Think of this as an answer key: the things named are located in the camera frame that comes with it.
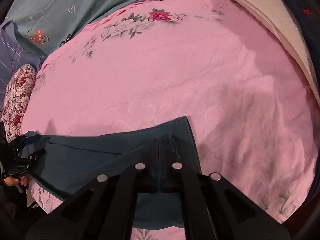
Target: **bedding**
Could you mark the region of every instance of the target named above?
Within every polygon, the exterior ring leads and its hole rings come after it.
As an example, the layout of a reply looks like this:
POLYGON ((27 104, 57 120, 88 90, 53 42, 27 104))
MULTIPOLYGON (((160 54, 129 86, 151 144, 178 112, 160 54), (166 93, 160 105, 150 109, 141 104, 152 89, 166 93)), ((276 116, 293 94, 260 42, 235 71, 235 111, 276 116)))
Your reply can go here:
POLYGON ((320 106, 315 69, 298 24, 282 0, 235 0, 255 16, 282 43, 305 74, 320 106))
POLYGON ((16 25, 11 21, 0 30, 0 110, 4 105, 7 85, 17 70, 22 65, 29 64, 37 71, 44 58, 41 54, 35 55, 37 50, 32 51, 35 54, 26 51, 21 46, 23 42, 18 42, 21 39, 15 34, 15 29, 16 25))
MULTIPOLYGON (((317 102, 278 39, 233 0, 145 0, 87 25, 44 62, 21 133, 98 136, 185 115, 204 174, 220 172, 279 222, 303 203, 317 102)), ((47 212, 61 203, 29 186, 47 212)))
POLYGON ((14 21, 21 35, 49 55, 79 33, 86 24, 135 1, 14 0, 3 24, 14 21))

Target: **metal screw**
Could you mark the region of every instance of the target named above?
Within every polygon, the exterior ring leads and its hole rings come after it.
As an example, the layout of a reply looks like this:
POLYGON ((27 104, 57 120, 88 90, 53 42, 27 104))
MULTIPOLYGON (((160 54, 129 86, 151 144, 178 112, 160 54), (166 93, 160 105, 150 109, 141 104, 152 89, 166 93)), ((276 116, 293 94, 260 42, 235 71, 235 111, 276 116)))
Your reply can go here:
POLYGON ((214 172, 214 173, 210 174, 210 178, 213 179, 213 180, 218 181, 218 180, 221 179, 221 175, 219 173, 217 173, 217 172, 214 172))
POLYGON ((106 174, 100 174, 97 176, 97 181, 99 182, 105 182, 108 180, 108 176, 106 174))
POLYGON ((144 170, 146 168, 146 165, 144 163, 137 163, 134 167, 137 170, 144 170))
POLYGON ((173 163, 172 164, 172 168, 174 168, 175 170, 180 170, 182 168, 182 163, 173 163))

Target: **black metal bracket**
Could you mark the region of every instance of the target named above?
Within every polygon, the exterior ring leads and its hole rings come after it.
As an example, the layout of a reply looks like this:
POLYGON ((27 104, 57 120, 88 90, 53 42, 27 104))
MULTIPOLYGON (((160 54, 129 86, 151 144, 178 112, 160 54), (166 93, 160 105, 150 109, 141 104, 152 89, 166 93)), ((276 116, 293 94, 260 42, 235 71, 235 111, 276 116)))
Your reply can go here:
POLYGON ((218 173, 196 174, 155 140, 141 163, 100 174, 27 233, 26 240, 130 240, 138 193, 179 192, 186 240, 289 240, 286 228, 218 173))
POLYGON ((41 135, 28 138, 23 134, 8 143, 5 137, 4 123, 0 122, 0 162, 4 168, 4 172, 1 174, 3 179, 8 176, 18 179, 31 172, 35 161, 45 153, 45 150, 40 149, 30 154, 28 158, 21 158, 19 153, 26 145, 35 143, 40 138, 41 135))

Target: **black heart print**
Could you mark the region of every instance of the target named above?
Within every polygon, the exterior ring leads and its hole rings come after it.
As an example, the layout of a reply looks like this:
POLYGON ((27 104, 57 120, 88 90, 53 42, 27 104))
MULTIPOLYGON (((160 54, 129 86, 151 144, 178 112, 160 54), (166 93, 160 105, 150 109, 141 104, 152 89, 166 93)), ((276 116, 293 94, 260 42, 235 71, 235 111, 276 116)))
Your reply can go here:
POLYGON ((60 46, 59 46, 59 47, 61 47, 62 45, 66 44, 68 41, 71 40, 71 38, 72 38, 72 35, 69 34, 68 37, 66 38, 66 40, 65 40, 65 41, 62 41, 62 42, 60 43, 60 46))

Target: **dark navy cloth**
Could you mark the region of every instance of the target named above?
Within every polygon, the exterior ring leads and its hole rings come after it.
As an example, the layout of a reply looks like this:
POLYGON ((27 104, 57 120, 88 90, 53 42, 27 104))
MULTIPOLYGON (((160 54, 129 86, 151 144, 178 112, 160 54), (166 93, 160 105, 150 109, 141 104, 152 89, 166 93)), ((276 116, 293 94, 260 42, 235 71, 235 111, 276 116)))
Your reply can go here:
MULTIPOLYGON (((26 136, 36 135, 29 131, 26 136)), ((154 138, 163 138, 165 148, 174 152, 179 162, 201 173, 192 131, 186 117, 139 131, 97 137, 42 135, 27 145, 22 157, 44 148, 46 154, 33 167, 32 177, 61 200, 84 187, 99 174, 115 176, 140 162, 141 154, 153 149, 154 138)), ((139 194, 134 227, 161 229, 183 227, 178 193, 139 194)))
MULTIPOLYGON (((314 17, 305 0, 283 0, 287 8, 297 19, 306 41, 310 57, 316 72, 318 91, 320 84, 320 22, 314 17)), ((304 203, 308 203, 320 192, 320 155, 315 166, 315 178, 304 203)))

